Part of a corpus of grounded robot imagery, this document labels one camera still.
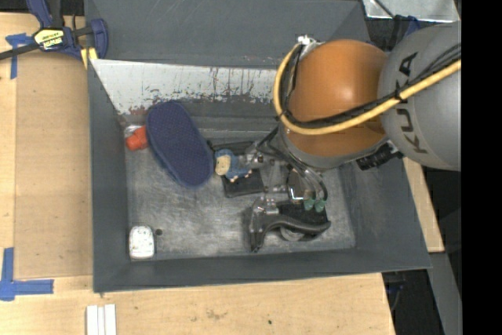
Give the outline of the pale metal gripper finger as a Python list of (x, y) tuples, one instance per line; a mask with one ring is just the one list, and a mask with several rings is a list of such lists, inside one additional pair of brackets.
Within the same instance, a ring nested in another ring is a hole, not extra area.
[(242, 161), (247, 171), (270, 166), (273, 159), (274, 156), (272, 154), (260, 151), (255, 147), (246, 150), (242, 156)]
[(279, 209), (275, 200), (260, 196), (252, 205), (249, 223), (250, 251), (257, 252), (264, 244), (264, 237), (270, 230), (275, 218), (279, 215)]

